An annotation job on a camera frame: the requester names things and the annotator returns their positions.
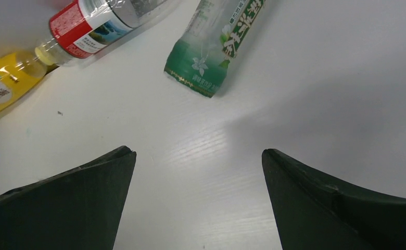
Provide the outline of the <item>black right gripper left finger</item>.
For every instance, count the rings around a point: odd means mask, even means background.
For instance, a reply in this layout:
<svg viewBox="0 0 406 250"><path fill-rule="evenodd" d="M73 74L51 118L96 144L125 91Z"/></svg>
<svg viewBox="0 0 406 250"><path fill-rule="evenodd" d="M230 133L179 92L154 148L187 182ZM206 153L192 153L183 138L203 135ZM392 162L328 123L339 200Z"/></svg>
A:
<svg viewBox="0 0 406 250"><path fill-rule="evenodd" d="M0 195L0 249L113 249L136 163L120 146Z"/></svg>

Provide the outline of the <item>green tinted bottle white cap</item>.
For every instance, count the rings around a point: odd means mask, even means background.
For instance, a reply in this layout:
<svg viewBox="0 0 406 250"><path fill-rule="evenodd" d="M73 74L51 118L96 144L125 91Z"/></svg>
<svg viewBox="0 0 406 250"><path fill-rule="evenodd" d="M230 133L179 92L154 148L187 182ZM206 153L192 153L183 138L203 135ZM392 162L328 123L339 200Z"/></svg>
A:
<svg viewBox="0 0 406 250"><path fill-rule="evenodd" d="M164 72L213 97L233 75L275 1L200 1L169 54Z"/></svg>

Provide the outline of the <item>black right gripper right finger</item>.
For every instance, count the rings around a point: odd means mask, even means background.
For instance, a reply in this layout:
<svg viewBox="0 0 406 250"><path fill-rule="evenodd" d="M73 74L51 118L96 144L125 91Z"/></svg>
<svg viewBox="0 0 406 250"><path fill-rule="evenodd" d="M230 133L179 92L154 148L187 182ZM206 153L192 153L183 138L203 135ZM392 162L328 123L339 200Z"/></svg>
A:
<svg viewBox="0 0 406 250"><path fill-rule="evenodd" d="M283 249L406 249L406 198L375 192L276 149L262 168Z"/></svg>

